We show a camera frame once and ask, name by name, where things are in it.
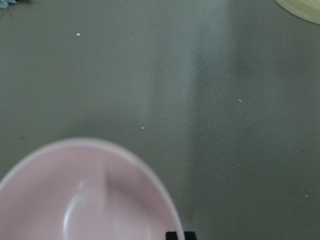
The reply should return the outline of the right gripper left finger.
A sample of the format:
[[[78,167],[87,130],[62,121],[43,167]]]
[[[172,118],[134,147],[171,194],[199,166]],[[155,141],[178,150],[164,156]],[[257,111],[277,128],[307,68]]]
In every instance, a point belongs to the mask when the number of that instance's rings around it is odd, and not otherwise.
[[[168,231],[165,233],[166,240],[177,240],[177,232],[176,231]]]

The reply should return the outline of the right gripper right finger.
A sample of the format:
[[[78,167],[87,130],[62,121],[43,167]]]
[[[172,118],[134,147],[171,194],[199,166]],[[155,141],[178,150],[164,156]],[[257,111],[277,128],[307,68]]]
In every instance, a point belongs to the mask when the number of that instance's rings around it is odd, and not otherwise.
[[[184,238],[185,240],[197,240],[197,235],[194,231],[185,231]]]

